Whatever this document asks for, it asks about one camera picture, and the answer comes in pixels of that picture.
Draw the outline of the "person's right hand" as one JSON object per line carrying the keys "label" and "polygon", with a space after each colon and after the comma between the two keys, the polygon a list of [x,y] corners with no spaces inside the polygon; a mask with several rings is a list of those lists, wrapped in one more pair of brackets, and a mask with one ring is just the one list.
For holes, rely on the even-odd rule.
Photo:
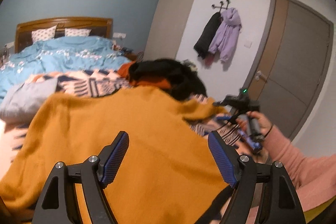
{"label": "person's right hand", "polygon": [[236,122],[243,131],[248,135],[253,135],[261,142],[271,136],[276,129],[275,125],[263,113],[257,111],[249,111],[240,115],[236,118]]}

